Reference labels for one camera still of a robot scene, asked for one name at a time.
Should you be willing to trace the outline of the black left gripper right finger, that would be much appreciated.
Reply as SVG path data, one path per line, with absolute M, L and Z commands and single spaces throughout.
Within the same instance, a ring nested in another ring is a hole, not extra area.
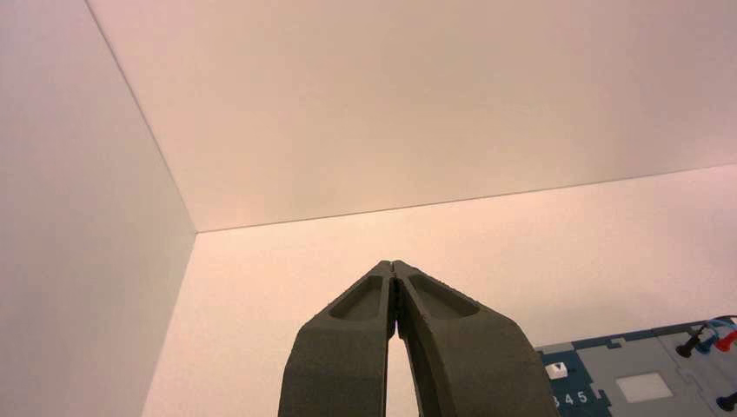
M 403 261 L 394 273 L 419 415 L 558 415 L 541 357 L 515 321 Z

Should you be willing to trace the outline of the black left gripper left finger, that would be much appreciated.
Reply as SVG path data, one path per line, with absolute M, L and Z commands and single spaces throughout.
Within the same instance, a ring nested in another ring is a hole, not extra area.
M 286 362 L 281 416 L 383 416 L 395 334 L 391 261 L 380 261 L 298 331 Z

